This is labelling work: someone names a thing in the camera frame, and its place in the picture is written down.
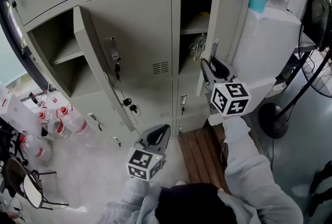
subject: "fan base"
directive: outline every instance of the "fan base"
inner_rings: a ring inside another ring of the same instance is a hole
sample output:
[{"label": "fan base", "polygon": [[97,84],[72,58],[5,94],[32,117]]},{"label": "fan base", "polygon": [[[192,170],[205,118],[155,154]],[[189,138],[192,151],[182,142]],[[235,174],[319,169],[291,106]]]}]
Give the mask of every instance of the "fan base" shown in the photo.
[{"label": "fan base", "polygon": [[287,115],[282,115],[279,119],[275,117],[282,109],[276,103],[264,104],[258,113],[258,120],[263,131],[272,138],[280,138],[288,130]]}]

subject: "open locker door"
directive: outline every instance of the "open locker door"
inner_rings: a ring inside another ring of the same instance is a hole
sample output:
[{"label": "open locker door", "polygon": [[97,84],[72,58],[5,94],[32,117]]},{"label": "open locker door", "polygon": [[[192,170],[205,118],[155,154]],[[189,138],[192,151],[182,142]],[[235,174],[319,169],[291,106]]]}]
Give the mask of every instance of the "open locker door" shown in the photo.
[{"label": "open locker door", "polygon": [[[203,58],[210,61],[214,55],[227,60],[238,27],[243,0],[212,0],[209,29]],[[200,73],[196,95],[203,92],[204,78]]]},{"label": "open locker door", "polygon": [[93,26],[90,12],[80,6],[74,7],[74,33],[98,84],[105,92],[112,107],[119,114],[128,129],[134,131],[135,128],[109,81],[107,75],[109,67]]}]

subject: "electric fan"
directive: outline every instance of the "electric fan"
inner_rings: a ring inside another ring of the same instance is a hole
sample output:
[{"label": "electric fan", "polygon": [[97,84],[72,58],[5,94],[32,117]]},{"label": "electric fan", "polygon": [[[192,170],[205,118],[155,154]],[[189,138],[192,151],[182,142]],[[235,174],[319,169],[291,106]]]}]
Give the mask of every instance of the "electric fan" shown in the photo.
[{"label": "electric fan", "polygon": [[308,82],[284,109],[275,103],[267,103],[258,113],[260,126],[272,138],[285,135],[289,119],[286,112],[297,103],[310,86],[319,94],[332,97],[331,0],[308,0],[298,47],[300,64]]}]

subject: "hand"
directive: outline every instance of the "hand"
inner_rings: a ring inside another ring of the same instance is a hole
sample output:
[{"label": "hand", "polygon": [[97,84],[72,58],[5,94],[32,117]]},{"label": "hand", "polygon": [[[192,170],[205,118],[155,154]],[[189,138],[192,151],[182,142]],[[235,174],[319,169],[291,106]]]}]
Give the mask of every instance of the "hand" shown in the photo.
[{"label": "hand", "polygon": [[226,140],[231,143],[248,136],[250,128],[240,116],[233,116],[223,122]]}]

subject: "locker vent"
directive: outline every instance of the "locker vent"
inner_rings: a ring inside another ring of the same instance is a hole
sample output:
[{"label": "locker vent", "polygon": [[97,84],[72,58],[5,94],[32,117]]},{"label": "locker vent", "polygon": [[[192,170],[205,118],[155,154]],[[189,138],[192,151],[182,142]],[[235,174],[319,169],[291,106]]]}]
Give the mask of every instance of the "locker vent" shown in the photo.
[{"label": "locker vent", "polygon": [[154,75],[168,72],[168,62],[162,62],[152,65]]}]

